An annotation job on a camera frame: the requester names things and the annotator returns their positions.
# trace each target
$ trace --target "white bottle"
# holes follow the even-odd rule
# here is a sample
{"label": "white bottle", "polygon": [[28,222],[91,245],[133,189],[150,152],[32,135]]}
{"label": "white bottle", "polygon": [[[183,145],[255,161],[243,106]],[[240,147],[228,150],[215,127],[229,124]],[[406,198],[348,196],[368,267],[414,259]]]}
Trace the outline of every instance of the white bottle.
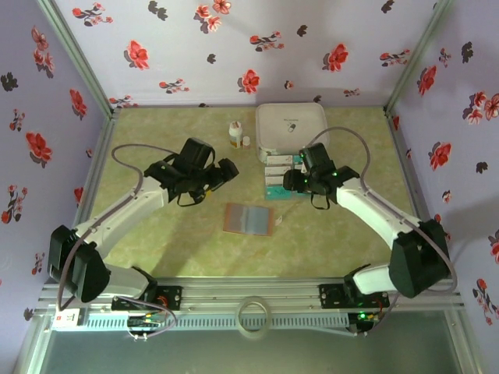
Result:
{"label": "white bottle", "polygon": [[239,121],[233,121],[228,126],[228,138],[235,148],[242,146],[242,125]]}

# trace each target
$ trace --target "glass panel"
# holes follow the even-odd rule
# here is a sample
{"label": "glass panel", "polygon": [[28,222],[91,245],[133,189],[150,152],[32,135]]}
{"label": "glass panel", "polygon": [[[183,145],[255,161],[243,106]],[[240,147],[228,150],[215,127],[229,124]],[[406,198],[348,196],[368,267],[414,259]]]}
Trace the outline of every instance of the glass panel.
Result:
{"label": "glass panel", "polygon": [[166,332],[134,342],[125,332],[53,333],[42,373],[404,373],[459,372],[442,312],[396,312],[372,335],[272,330]]}

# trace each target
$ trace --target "purple wall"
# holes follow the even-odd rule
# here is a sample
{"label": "purple wall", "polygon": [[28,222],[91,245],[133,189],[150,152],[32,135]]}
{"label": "purple wall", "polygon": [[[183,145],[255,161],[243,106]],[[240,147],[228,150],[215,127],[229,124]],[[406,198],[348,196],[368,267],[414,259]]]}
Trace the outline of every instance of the purple wall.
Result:
{"label": "purple wall", "polygon": [[456,1],[393,113],[419,194],[450,235],[459,290],[490,368],[499,367],[497,15],[497,0]]}
{"label": "purple wall", "polygon": [[7,373],[48,278],[50,234],[73,223],[104,115],[36,2],[2,3],[0,35],[0,372]]}

